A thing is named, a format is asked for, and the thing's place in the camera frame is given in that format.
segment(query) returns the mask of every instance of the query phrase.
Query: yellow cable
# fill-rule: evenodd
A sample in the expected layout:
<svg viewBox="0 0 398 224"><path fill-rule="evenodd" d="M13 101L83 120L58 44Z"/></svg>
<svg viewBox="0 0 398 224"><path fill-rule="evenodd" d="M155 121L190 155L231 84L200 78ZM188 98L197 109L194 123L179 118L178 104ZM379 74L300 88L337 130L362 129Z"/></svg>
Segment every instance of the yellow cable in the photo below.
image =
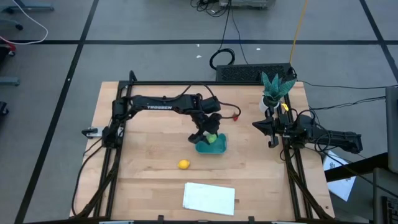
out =
<svg viewBox="0 0 398 224"><path fill-rule="evenodd" d="M296 33L294 34L292 50L290 51L290 58L289 58L289 63L290 64L292 64L293 53L294 53L294 50L296 48L296 40L297 40L297 36L299 35L299 31L300 31L300 28L301 28L301 23L303 22L303 17L304 17L304 14L305 14L305 10L307 8L307 4L308 4L308 0L305 0L304 8L303 8L303 11L301 12L300 20L298 21Z"/></svg>

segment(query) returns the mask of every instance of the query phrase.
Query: green plant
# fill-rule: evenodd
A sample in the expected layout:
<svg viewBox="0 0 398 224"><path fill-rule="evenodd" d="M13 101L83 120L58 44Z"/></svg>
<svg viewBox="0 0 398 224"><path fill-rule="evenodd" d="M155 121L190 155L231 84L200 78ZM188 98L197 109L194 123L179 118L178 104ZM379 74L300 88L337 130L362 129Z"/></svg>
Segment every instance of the green plant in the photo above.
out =
<svg viewBox="0 0 398 224"><path fill-rule="evenodd" d="M276 106L278 101L286 95L294 86L296 78L283 82L282 78L279 78L278 74L275 75L272 82L269 81L269 77L264 72L261 73L262 82L264 84L264 98L267 106Z"/></svg>

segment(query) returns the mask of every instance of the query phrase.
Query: green bowl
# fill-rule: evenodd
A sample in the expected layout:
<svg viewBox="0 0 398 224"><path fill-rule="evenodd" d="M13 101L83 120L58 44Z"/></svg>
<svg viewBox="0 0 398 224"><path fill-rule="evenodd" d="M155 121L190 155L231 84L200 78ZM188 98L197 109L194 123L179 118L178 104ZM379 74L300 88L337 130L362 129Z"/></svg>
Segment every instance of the green bowl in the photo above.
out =
<svg viewBox="0 0 398 224"><path fill-rule="evenodd" d="M200 154L223 154L226 150L226 136L219 134L217 140L210 145L200 141L195 145L195 149Z"/></svg>

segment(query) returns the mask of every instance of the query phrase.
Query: white paper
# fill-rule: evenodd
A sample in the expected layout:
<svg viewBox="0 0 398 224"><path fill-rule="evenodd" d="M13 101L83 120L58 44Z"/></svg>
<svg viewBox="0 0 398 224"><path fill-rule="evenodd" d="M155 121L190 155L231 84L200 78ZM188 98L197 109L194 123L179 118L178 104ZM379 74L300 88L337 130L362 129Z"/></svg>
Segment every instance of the white paper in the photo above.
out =
<svg viewBox="0 0 398 224"><path fill-rule="evenodd" d="M182 207L202 212L234 215L235 189L186 183Z"/></svg>
<svg viewBox="0 0 398 224"><path fill-rule="evenodd" d="M344 165L347 164L347 162L344 159L338 157L332 151L329 151L328 154L329 156L341 162L342 164ZM339 166L341 165L338 162L334 161L333 159L330 159L328 156L326 156L325 160L323 161L323 170L328 170ZM332 193L339 196L339 198L343 199L344 201L348 201L348 197L349 194L351 193L351 189L353 188L354 181L355 181L355 176L348 179L332 181L328 183L328 188Z"/></svg>

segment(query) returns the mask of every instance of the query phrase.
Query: potted plant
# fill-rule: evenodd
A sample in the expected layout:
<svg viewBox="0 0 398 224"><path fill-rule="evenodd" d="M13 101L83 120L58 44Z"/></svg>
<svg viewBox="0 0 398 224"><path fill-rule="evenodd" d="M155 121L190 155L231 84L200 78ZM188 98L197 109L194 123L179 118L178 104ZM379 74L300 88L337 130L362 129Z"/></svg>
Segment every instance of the potted plant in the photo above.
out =
<svg viewBox="0 0 398 224"><path fill-rule="evenodd" d="M264 91L259 103L260 110L265 113L268 107L276 108L279 106L279 100L286 95L294 86L296 78L289 81L283 81L278 74L275 75L272 82L264 72L261 73L262 83L264 84Z"/></svg>

